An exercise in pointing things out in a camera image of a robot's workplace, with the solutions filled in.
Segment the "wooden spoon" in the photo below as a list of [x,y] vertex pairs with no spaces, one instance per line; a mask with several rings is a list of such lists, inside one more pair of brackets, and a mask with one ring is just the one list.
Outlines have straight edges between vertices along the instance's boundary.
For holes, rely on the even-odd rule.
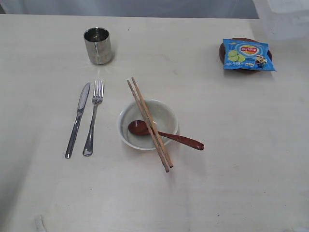
[[[149,135],[149,131],[147,129],[146,123],[144,121],[141,120],[135,120],[133,122],[131,122],[128,126],[129,131],[132,134],[135,135]],[[159,135],[163,136],[163,137],[167,137],[169,139],[175,140],[179,143],[185,144],[187,146],[190,146],[196,150],[203,150],[204,149],[204,145],[196,140],[187,138],[187,137],[183,137],[180,135],[176,135],[176,134],[167,134],[164,132],[160,132],[158,131]]]

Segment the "butter knife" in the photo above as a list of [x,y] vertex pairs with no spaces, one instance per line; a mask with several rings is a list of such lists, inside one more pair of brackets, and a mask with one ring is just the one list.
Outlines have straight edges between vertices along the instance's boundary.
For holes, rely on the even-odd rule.
[[73,148],[74,148],[75,139],[76,139],[76,136],[77,136],[79,124],[81,123],[83,112],[84,112],[84,109],[85,109],[85,106],[86,106],[89,90],[90,90],[90,83],[88,82],[84,86],[84,88],[81,92],[81,95],[79,97],[76,120],[75,120],[75,123],[74,123],[74,127],[73,127],[73,130],[72,130],[72,133],[71,133],[70,140],[69,140],[68,148],[67,148],[67,151],[66,151],[66,154],[65,154],[65,158],[67,158],[67,159],[71,158],[71,155],[72,155],[72,151],[73,151]]

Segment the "cartoon character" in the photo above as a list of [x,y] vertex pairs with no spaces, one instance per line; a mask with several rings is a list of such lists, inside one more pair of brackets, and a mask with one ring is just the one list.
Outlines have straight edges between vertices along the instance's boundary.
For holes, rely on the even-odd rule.
[[264,65],[267,63],[267,60],[264,56],[257,55],[255,59],[255,63],[260,69],[262,69],[264,68]]

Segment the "chopsticks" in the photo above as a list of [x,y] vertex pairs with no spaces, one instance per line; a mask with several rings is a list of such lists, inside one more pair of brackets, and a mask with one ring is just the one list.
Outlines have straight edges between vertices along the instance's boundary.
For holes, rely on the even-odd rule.
[[144,121],[146,123],[147,129],[148,129],[148,131],[149,131],[149,133],[151,135],[151,138],[153,139],[155,148],[156,148],[156,150],[157,150],[157,152],[159,154],[159,157],[160,157],[160,159],[162,161],[164,169],[165,169],[166,172],[169,172],[169,167],[170,168],[173,167],[172,160],[171,160],[171,158],[170,158],[170,156],[168,154],[168,151],[166,150],[166,148],[165,148],[165,146],[164,146],[164,144],[163,144],[163,142],[161,140],[161,137],[160,137],[160,135],[158,133],[158,130],[156,128],[156,125],[154,123],[154,120],[153,120],[153,118],[152,118],[152,116],[151,116],[151,114],[150,114],[150,112],[148,110],[146,102],[145,102],[145,100],[144,100],[144,98],[143,98],[143,96],[142,96],[142,94],[141,94],[141,92],[139,90],[139,87],[138,87],[134,77],[132,77],[132,82],[133,82],[133,85],[134,85],[134,87],[136,89],[136,92],[137,92],[137,95],[139,96],[139,98],[136,95],[136,93],[135,93],[135,91],[134,91],[130,81],[127,80],[127,83],[129,85],[129,87],[131,89],[131,92],[133,94],[133,97],[135,99],[135,102],[136,102],[136,104],[137,104],[137,106],[138,106],[138,108],[140,110],[140,113],[141,113],[141,115],[142,115],[142,117],[143,117],[143,119],[144,119]]

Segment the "bowl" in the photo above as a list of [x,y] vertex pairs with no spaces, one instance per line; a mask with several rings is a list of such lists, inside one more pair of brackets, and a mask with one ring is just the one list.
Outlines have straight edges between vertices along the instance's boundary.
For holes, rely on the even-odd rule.
[[[257,42],[256,40],[251,40],[251,39],[242,38],[242,37],[232,38],[231,40],[242,40],[242,41],[249,41],[249,42]],[[270,60],[272,61],[272,53],[269,50],[267,51],[267,55],[270,58]],[[219,58],[220,58],[221,62],[224,64],[225,48],[224,48],[223,43],[219,47]],[[259,70],[250,70],[250,69],[234,69],[234,70],[241,72],[241,73],[247,73],[247,74],[260,72]]]
[[[158,131],[176,134],[178,120],[173,111],[166,104],[158,100],[145,100],[145,102]],[[117,120],[116,126],[122,141],[138,150],[155,150],[155,145],[150,135],[134,135],[129,132],[128,125],[134,120],[143,120],[143,118],[136,103],[132,102],[120,113]],[[164,145],[170,142],[168,138],[161,137],[161,139]]]

